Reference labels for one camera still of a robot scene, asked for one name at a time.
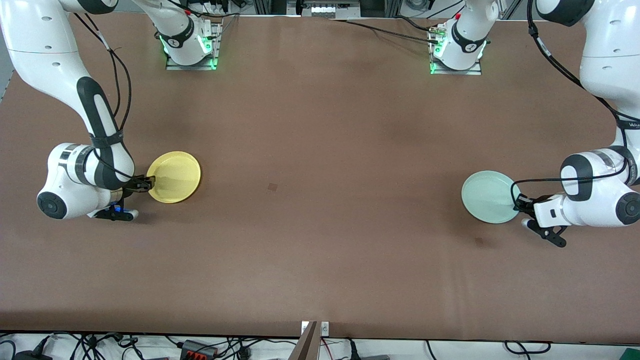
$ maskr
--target cable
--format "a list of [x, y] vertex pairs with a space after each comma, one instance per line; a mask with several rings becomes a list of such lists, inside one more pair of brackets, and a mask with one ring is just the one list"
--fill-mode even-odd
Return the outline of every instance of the cable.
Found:
[[167, 335], [164, 335], [164, 337], [165, 337], [167, 340], [169, 340], [169, 342], [170, 342], [170, 343], [174, 344], [175, 346], [178, 346], [177, 341], [173, 341], [173, 340], [171, 340], [171, 338], [170, 338], [169, 336], [167, 336]]
[[120, 59], [120, 57], [118, 56], [118, 54], [116, 54], [115, 50], [111, 49], [110, 47], [107, 46], [107, 44], [105, 44], [105, 42], [103, 41], [102, 37], [100, 36], [101, 32], [100, 29], [98, 28], [98, 26], [95, 24], [95, 22], [93, 21], [93, 19], [88, 15], [85, 14], [84, 16], [86, 16], [86, 18], [91, 22], [91, 24], [93, 25], [93, 28], [95, 29], [95, 31], [89, 27], [89, 25], [87, 25], [87, 23], [78, 15], [78, 14], [74, 14], [79, 20], [80, 22], [82, 22], [82, 24], [98, 39], [100, 40], [100, 42], [102, 43], [102, 45], [104, 45], [107, 49], [107, 52], [109, 52], [109, 55], [111, 56], [111, 62], [113, 63], [113, 72], [114, 72], [114, 77], [115, 77], [115, 81], [116, 81], [116, 89], [118, 91], [118, 103], [116, 106], [116, 110], [113, 112], [114, 116], [117, 114], [119, 108], [120, 108], [120, 83], [118, 81], [118, 69], [115, 65], [115, 60], [118, 60], [118, 63], [120, 63], [120, 65], [122, 66], [122, 69], [124, 70], [125, 76], [127, 77], [127, 87], [128, 87], [128, 96], [127, 96], [127, 108], [125, 109], [124, 112], [124, 116], [122, 117], [122, 121], [120, 123], [120, 128], [119, 130], [124, 129], [124, 124], [127, 122], [127, 118], [129, 117], [129, 111], [131, 110], [131, 75], [129, 74], [129, 69], [127, 68], [127, 66], [124, 64], [124, 61], [122, 61], [122, 59]]
[[[516, 350], [512, 350], [509, 347], [509, 343], [516, 343], [521, 349], [522, 351], [516, 351]], [[506, 340], [504, 342], [504, 347], [507, 349], [508, 352], [514, 354], [514, 355], [525, 355], [527, 357], [527, 360], [531, 360], [531, 356], [530, 355], [540, 355], [540, 354], [544, 354], [545, 352], [548, 352], [549, 350], [551, 350], [551, 343], [544, 343], [547, 345], [546, 348], [542, 349], [542, 350], [538, 350], [538, 351], [531, 351], [531, 350], [527, 350], [527, 348], [524, 347], [524, 345], [522, 345], [521, 342], [519, 341], [511, 341], [511, 340]]]
[[351, 345], [351, 360], [360, 360], [360, 354], [358, 354], [358, 348], [356, 347], [355, 341], [353, 339], [349, 340], [349, 344]]
[[[250, 347], [254, 346], [256, 343], [259, 343], [260, 341], [263, 341], [263, 339], [256, 340], [256, 341], [254, 341], [253, 343], [250, 343], [249, 345], [245, 345], [244, 347], [245, 347], [245, 348], [250, 348]], [[222, 358], [222, 360], [230, 359], [231, 357], [236, 356], [236, 353], [237, 353], [237, 352], [233, 352], [233, 354], [231, 354], [231, 355], [227, 355], [227, 356], [223, 357], [223, 358]]]
[[[258, 340], [257, 338], [247, 338], [245, 339], [246, 341], [251, 341], [251, 340]], [[271, 339], [262, 339], [262, 341], [267, 341], [268, 343], [287, 343], [287, 344], [291, 344], [291, 345], [297, 345], [298, 343], [295, 343], [293, 341], [289, 341], [289, 340], [271, 340]]]
[[427, 17], [425, 17], [425, 19], [430, 19], [430, 18], [434, 17], [435, 15], [438, 15], [438, 14], [439, 14], [439, 13], [441, 13], [441, 12], [447, 11], [447, 10], [451, 9], [452, 7], [454, 7], [454, 6], [456, 6], [456, 5], [459, 5], [459, 4], [463, 3], [464, 1], [465, 1], [465, 0], [460, 0], [460, 1], [458, 1], [457, 3], [455, 3], [455, 4], [451, 4], [451, 5], [447, 6], [446, 8], [444, 8], [444, 9], [442, 9], [442, 10], [439, 10], [439, 11], [437, 11], [437, 12], [435, 12], [435, 13], [432, 13], [431, 15], [429, 15], [429, 16], [427, 16]]
[[[538, 48], [540, 53], [564, 77], [569, 79], [572, 83], [576, 84], [580, 88], [584, 89], [584, 87], [582, 86], [582, 83], [580, 82], [580, 79], [577, 76], [573, 75], [573, 73], [571, 73], [559, 61], [557, 61], [553, 57], [553, 55], [551, 55], [551, 52], [547, 49], [547, 47], [545, 46], [544, 42], [542, 42], [542, 39], [538, 35], [538, 27], [533, 22], [532, 13], [533, 13], [533, 0], [528, 0], [527, 1], [527, 25], [529, 27], [529, 34], [533, 38], [534, 42], [536, 43], [536, 47]], [[598, 102], [600, 102], [605, 108], [607, 108], [607, 110], [609, 110], [611, 112], [611, 114], [613, 115], [614, 119], [616, 120], [616, 125], [618, 125], [618, 122], [620, 121], [620, 117], [625, 117], [625, 118], [633, 120], [633, 121], [640, 121], [640, 119], [638, 119], [638, 118], [626, 115], [626, 114], [621, 113], [620, 111], [614, 109], [605, 99], [603, 99], [601, 97], [598, 97], [598, 96], [595, 96], [593, 94], [592, 94], [592, 96]], [[620, 128], [620, 132], [621, 132], [621, 135], [622, 135], [623, 146], [627, 147], [627, 133], [622, 128]], [[620, 170], [612, 172], [610, 174], [603, 174], [603, 175], [598, 175], [598, 176], [565, 177], [565, 178], [562, 178], [562, 177], [547, 177], [547, 178], [541, 178], [541, 179], [524, 179], [524, 180], [514, 181], [511, 184], [511, 200], [513, 201], [513, 204], [516, 206], [516, 208], [519, 211], [521, 211], [522, 209], [518, 206], [518, 204], [516, 202], [516, 196], [513, 194], [513, 188], [517, 184], [522, 184], [522, 183], [540, 183], [540, 182], [562, 182], [562, 181], [578, 181], [578, 182], [579, 181], [593, 181], [593, 180], [597, 180], [597, 179], [604, 179], [606, 177], [618, 176], [618, 175], [622, 174], [622, 172], [624, 172], [627, 169], [627, 166], [628, 166], [628, 161], [627, 161], [626, 158], [623, 158], [622, 168]]]
[[[129, 69], [127, 68], [127, 66], [124, 64], [124, 61], [122, 61], [122, 59], [120, 59], [120, 57], [116, 54], [116, 52], [109, 48], [103, 41], [103, 39], [100, 37], [99, 33], [100, 30], [98, 29], [98, 26], [95, 24], [95, 22], [93, 21], [93, 19], [91, 19], [91, 17], [88, 14], [86, 15], [86, 18], [91, 22], [91, 24], [93, 24], [93, 27], [95, 28], [95, 31], [84, 21], [84, 19], [82, 17], [80, 17], [80, 15], [74, 13], [74, 15], [77, 17], [78, 20], [80, 20], [80, 22], [82, 23], [82, 25], [84, 25], [84, 27], [96, 38], [98, 39], [98, 41], [100, 41], [100, 43], [102, 43], [106, 48], [107, 51], [109, 52], [109, 54], [111, 55], [111, 60], [114, 63], [114, 75], [116, 78], [116, 88], [118, 89], [118, 107], [120, 106], [120, 85], [118, 84], [118, 73], [117, 73], [117, 68], [115, 66], [115, 60], [118, 61], [118, 63], [120, 63], [120, 65], [122, 66], [122, 68], [124, 69], [125, 75], [127, 77], [127, 87], [128, 87], [128, 95], [127, 95], [127, 107], [125, 109], [124, 115], [122, 117], [122, 121], [120, 123], [120, 127], [119, 127], [119, 131], [122, 131], [124, 129], [125, 123], [127, 122], [127, 118], [129, 117], [129, 111], [131, 110], [131, 92], [132, 92], [132, 86], [131, 86], [131, 75], [129, 74]], [[116, 169], [115, 167], [113, 167], [111, 164], [109, 164], [108, 162], [104, 161], [99, 155], [98, 152], [96, 151], [96, 149], [93, 149], [93, 155], [95, 155], [95, 157], [98, 159], [99, 162], [101, 162], [105, 167], [107, 167], [108, 169], [110, 169], [113, 172], [116, 172], [117, 174], [120, 174], [130, 180], [136, 181], [139, 184], [145, 184], [146, 183], [142, 180], [139, 180], [133, 176], [130, 176], [128, 174], [125, 174], [124, 172]]]
[[202, 350], [204, 350], [204, 349], [206, 349], [206, 348], [212, 348], [212, 347], [216, 347], [216, 346], [218, 346], [218, 345], [222, 345], [222, 344], [225, 344], [225, 343], [226, 343], [226, 344], [228, 344], [227, 349], [225, 349], [225, 351], [223, 351], [223, 352], [221, 352], [221, 353], [219, 353], [219, 354], [216, 354], [216, 356], [215, 356], [216, 358], [217, 358], [217, 357], [223, 357], [224, 355], [226, 355], [226, 354], [227, 354], [227, 352], [228, 352], [231, 348], [233, 348], [234, 346], [236, 346], [236, 345], [237, 345], [237, 343], [239, 343], [239, 341], [238, 341], [237, 343], [235, 343], [235, 344], [233, 344], [233, 345], [232, 345], [232, 344], [231, 344], [231, 341], [230, 341], [229, 339], [230, 339], [230, 338], [227, 338], [227, 340], [226, 340], [226, 341], [222, 341], [221, 343], [205, 345], [205, 346], [200, 347], [199, 349], [195, 350], [194, 352], [200, 352], [200, 351], [202, 351]]
[[428, 42], [429, 44], [437, 44], [438, 43], [436, 40], [413, 37], [411, 35], [406, 35], [406, 34], [400, 34], [400, 33], [396, 33], [396, 32], [393, 32], [393, 31], [389, 31], [389, 30], [385, 30], [385, 29], [381, 29], [381, 28], [376, 28], [374, 26], [361, 24], [359, 22], [351, 22], [351, 21], [348, 21], [348, 20], [336, 20], [336, 21], [345, 22], [346, 24], [352, 24], [352, 25], [361, 26], [363, 28], [371, 29], [371, 30], [374, 30], [374, 31], [380, 31], [382, 33], [387, 33], [387, 34], [394, 35], [394, 36], [397, 36], [397, 37], [409, 38], [409, 39], [418, 40], [418, 41], [424, 41], [424, 42]]
[[324, 348], [326, 349], [327, 354], [329, 354], [329, 359], [333, 360], [333, 355], [331, 355], [331, 350], [329, 350], [329, 345], [326, 343], [326, 340], [323, 338], [322, 343], [324, 344]]
[[424, 340], [424, 342], [427, 343], [427, 349], [429, 350], [429, 355], [431, 356], [431, 358], [433, 360], [438, 360], [436, 359], [436, 355], [433, 355], [433, 350], [431, 349], [431, 344], [429, 343], [429, 340]]
[[124, 347], [124, 351], [122, 352], [122, 360], [124, 360], [127, 351], [133, 350], [136, 353], [140, 360], [145, 360], [145, 357], [142, 355], [142, 352], [136, 347], [136, 343], [138, 342], [138, 338], [134, 338], [133, 335], [129, 335], [129, 339], [127, 339], [128, 343], [122, 345], [122, 341], [118, 342], [121, 347]]
[[406, 22], [408, 22], [409, 24], [411, 24], [411, 26], [413, 26], [414, 28], [418, 29], [418, 30], [422, 30], [422, 31], [429, 31], [429, 28], [425, 28], [424, 26], [420, 26], [418, 24], [416, 24], [413, 20], [411, 20], [410, 18], [404, 16], [404, 15], [396, 15], [394, 16], [395, 19], [403, 19]]
[[3, 341], [0, 341], [0, 345], [2, 344], [11, 345], [11, 347], [13, 348], [13, 354], [11, 355], [11, 360], [13, 360], [15, 358], [15, 353], [16, 353], [15, 343], [11, 340], [3, 340]]
[[71, 352], [71, 356], [69, 357], [69, 360], [75, 360], [76, 359], [76, 351], [80, 347], [80, 344], [82, 343], [83, 338], [84, 338], [84, 336], [81, 336], [80, 339], [78, 339], [78, 342], [76, 343], [76, 347], [74, 348], [74, 351]]

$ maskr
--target power cable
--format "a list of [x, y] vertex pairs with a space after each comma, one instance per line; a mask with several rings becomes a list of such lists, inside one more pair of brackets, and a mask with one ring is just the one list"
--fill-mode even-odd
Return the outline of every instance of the power cable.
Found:
[[333, 360], [333, 355], [331, 355], [331, 350], [329, 349], [329, 345], [326, 343], [326, 340], [322, 339], [322, 344], [324, 344], [324, 348], [326, 349], [327, 354], [329, 354], [329, 359]]
[[2, 345], [2, 344], [11, 345], [11, 347], [13, 348], [13, 353], [11, 355], [11, 360], [15, 359], [15, 353], [16, 353], [15, 343], [13, 341], [11, 341], [11, 340], [3, 340], [3, 341], [0, 341], [0, 345]]
[[[522, 351], [517, 351], [517, 350], [513, 350], [509, 347], [509, 343], [516, 343], [520, 349], [522, 349]], [[521, 342], [519, 341], [511, 341], [511, 340], [507, 340], [504, 342], [504, 347], [507, 349], [508, 352], [514, 354], [514, 355], [524, 355], [527, 357], [527, 360], [531, 360], [531, 355], [540, 355], [540, 354], [544, 354], [545, 352], [548, 352], [549, 350], [551, 350], [551, 343], [544, 343], [547, 345], [546, 348], [542, 349], [542, 350], [537, 350], [537, 351], [533, 351], [533, 350], [527, 350], [527, 348], [524, 347], [524, 345], [522, 345]]]
[[427, 343], [427, 349], [429, 350], [429, 355], [431, 356], [432, 360], [438, 360], [436, 358], [436, 355], [433, 355], [433, 350], [431, 349], [431, 343], [429, 342], [429, 340], [424, 340], [424, 342]]
[[423, 41], [423, 42], [427, 42], [429, 44], [437, 44], [438, 43], [436, 40], [427, 39], [427, 38], [413, 37], [411, 35], [396, 33], [394, 31], [389, 31], [389, 30], [386, 30], [386, 29], [376, 28], [375, 26], [366, 25], [366, 24], [362, 24], [362, 23], [359, 23], [359, 22], [351, 22], [351, 21], [348, 21], [348, 20], [336, 20], [336, 21], [344, 22], [346, 24], [352, 24], [352, 25], [361, 26], [363, 28], [371, 29], [373, 31], [380, 31], [381, 33], [386, 33], [386, 34], [394, 35], [394, 36], [401, 37], [401, 38], [408, 38], [408, 39], [412, 39], [412, 40]]

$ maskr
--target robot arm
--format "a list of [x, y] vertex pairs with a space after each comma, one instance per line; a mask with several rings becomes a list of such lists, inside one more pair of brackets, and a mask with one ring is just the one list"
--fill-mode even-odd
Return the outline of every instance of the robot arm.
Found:
[[495, 0], [466, 0], [459, 18], [438, 26], [446, 32], [441, 39], [440, 51], [433, 56], [450, 69], [471, 68], [482, 55], [486, 37], [498, 14]]
[[160, 41], [179, 65], [193, 65], [211, 53], [211, 21], [185, 11], [169, 0], [133, 0], [151, 19]]
[[[168, 0], [134, 1], [152, 19], [176, 63], [192, 65], [211, 52], [205, 46], [211, 42], [206, 38], [211, 34], [208, 20], [188, 16]], [[37, 197], [38, 207], [51, 218], [86, 214], [132, 220], [137, 211], [125, 211], [122, 200], [153, 187], [153, 179], [133, 175], [122, 130], [104, 91], [80, 59], [68, 21], [70, 12], [110, 13], [116, 4], [117, 0], [0, 0], [0, 25], [16, 71], [33, 88], [75, 110], [92, 141], [63, 143], [51, 151], [47, 180]]]
[[[102, 88], [80, 59], [67, 19], [67, 12], [102, 13], [113, 7], [109, 0], [0, 1], [4, 38], [16, 71], [33, 88], [75, 110], [92, 139], [92, 146], [65, 143], [49, 155], [38, 205], [52, 218], [77, 217], [108, 206], [111, 192], [120, 191], [133, 176], [122, 132]], [[57, 120], [56, 114], [50, 116]]]
[[[609, 147], [580, 152], [561, 165], [564, 193], [529, 202], [533, 220], [523, 223], [538, 234], [553, 227], [621, 227], [640, 219], [640, 19], [639, 0], [538, 0], [538, 13], [565, 26], [581, 22], [587, 32], [580, 82], [594, 96], [610, 99], [620, 116]], [[526, 197], [518, 202], [525, 205]]]

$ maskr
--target brown table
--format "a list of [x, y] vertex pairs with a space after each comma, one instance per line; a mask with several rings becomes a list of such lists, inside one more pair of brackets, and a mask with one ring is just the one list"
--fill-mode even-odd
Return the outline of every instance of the brown table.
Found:
[[[295, 336], [329, 320], [332, 336], [640, 342], [637, 226], [572, 227], [559, 249], [461, 204], [478, 170], [555, 176], [613, 139], [611, 116], [524, 22], [495, 25], [482, 76], [430, 76], [424, 44], [285, 17], [236, 21], [217, 71], [167, 72], [144, 15], [97, 20], [133, 76], [139, 172], [188, 151], [202, 184], [180, 204], [133, 197], [133, 223], [46, 218], [49, 151], [88, 137], [14, 76], [0, 106], [0, 329]], [[109, 57], [74, 25], [114, 101]], [[540, 29], [577, 70], [583, 30]]]

